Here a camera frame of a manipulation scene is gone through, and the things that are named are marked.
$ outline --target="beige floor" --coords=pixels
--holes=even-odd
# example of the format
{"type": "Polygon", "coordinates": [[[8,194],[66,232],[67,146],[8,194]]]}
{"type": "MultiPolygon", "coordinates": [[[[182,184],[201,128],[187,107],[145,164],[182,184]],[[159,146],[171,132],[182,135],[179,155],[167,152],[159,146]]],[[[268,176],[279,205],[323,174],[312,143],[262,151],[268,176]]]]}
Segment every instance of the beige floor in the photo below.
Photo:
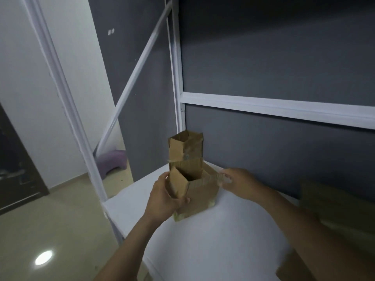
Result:
{"type": "MultiPolygon", "coordinates": [[[[130,168],[104,179],[109,197],[131,183],[130,168]]],[[[0,216],[0,280],[92,280],[116,248],[87,176],[0,216]],[[37,268],[47,250],[52,259],[37,268]]]]}

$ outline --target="white metal frame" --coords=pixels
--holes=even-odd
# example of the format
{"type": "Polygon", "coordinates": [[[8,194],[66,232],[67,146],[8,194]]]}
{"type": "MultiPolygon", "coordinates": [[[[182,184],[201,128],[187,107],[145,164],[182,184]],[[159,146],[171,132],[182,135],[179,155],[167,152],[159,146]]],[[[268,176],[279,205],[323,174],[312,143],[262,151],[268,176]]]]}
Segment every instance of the white metal frame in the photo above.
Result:
{"type": "MultiPolygon", "coordinates": [[[[55,82],[57,91],[66,116],[72,128],[73,134],[78,142],[79,149],[87,165],[88,173],[95,191],[101,203],[108,197],[103,187],[95,158],[88,143],[77,108],[74,104],[71,91],[66,81],[59,57],[57,56],[51,35],[45,22],[43,12],[38,0],[23,0],[26,12],[31,25],[38,38],[40,48],[48,64],[50,74],[55,82]]],[[[174,91],[176,128],[177,132],[185,130],[185,104],[195,104],[215,108],[225,108],[240,110],[245,112],[255,112],[268,115],[283,116],[288,118],[298,118],[317,122],[327,122],[354,127],[375,129],[375,107],[355,106],[347,104],[316,103],[306,101],[261,99],[253,97],[238,97],[231,95],[198,94],[183,91],[183,76],[181,64],[181,46],[179,31],[179,2],[170,0],[165,2],[165,9],[160,16],[150,39],[148,40],[129,81],[117,103],[114,113],[104,130],[104,133],[97,145],[95,156],[102,153],[103,147],[115,125],[124,104],[133,88],[143,65],[163,27],[167,24],[168,39],[170,43],[170,58],[172,70],[172,82],[174,91]],[[168,15],[172,11],[172,28],[170,29],[168,15]]],[[[121,235],[116,227],[111,223],[114,234],[121,242],[121,235]]]]}

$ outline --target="purple plastic step stool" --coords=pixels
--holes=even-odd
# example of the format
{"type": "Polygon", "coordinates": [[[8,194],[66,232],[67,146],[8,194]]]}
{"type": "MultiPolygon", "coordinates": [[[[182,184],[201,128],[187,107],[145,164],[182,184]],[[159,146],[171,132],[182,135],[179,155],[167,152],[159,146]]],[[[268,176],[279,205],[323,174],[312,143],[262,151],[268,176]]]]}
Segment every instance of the purple plastic step stool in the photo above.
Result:
{"type": "Polygon", "coordinates": [[[96,166],[99,170],[100,177],[105,179],[107,173],[117,167],[126,170],[127,160],[126,151],[124,150],[114,150],[101,155],[96,159],[96,166]]]}

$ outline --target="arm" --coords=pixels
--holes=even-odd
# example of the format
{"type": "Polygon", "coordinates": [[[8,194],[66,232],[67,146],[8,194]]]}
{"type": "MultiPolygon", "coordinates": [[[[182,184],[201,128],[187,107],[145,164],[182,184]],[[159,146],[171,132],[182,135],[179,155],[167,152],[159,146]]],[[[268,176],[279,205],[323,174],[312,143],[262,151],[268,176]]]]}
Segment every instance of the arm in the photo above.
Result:
{"type": "Polygon", "coordinates": [[[375,280],[375,264],[340,236],[265,186],[244,169],[222,171],[232,182],[222,187],[254,201],[274,219],[318,280],[375,280]]]}
{"type": "Polygon", "coordinates": [[[175,210],[188,203],[190,199],[173,199],[165,188],[163,173],[154,183],[143,216],[135,224],[120,248],[96,276],[94,281],[135,281],[142,262],[144,250],[156,229],[167,220],[175,210]]]}

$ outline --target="gray wall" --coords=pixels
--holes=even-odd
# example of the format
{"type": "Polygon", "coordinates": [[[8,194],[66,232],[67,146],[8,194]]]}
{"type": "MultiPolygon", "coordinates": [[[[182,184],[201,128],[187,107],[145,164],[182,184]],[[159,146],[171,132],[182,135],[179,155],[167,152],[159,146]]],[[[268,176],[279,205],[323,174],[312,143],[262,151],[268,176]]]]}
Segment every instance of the gray wall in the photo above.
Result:
{"type": "Polygon", "coordinates": [[[375,106],[363,0],[180,0],[185,92],[375,106]]]}
{"type": "Polygon", "coordinates": [[[375,131],[186,105],[186,126],[203,132],[204,159],[242,167],[292,196],[308,179],[375,202],[375,131]]]}
{"type": "MultiPolygon", "coordinates": [[[[111,92],[117,103],[164,0],[89,0],[111,92]],[[108,35],[109,29],[115,29],[108,35]]],[[[176,134],[166,25],[119,116],[134,180],[168,161],[167,138],[176,134]]]]}

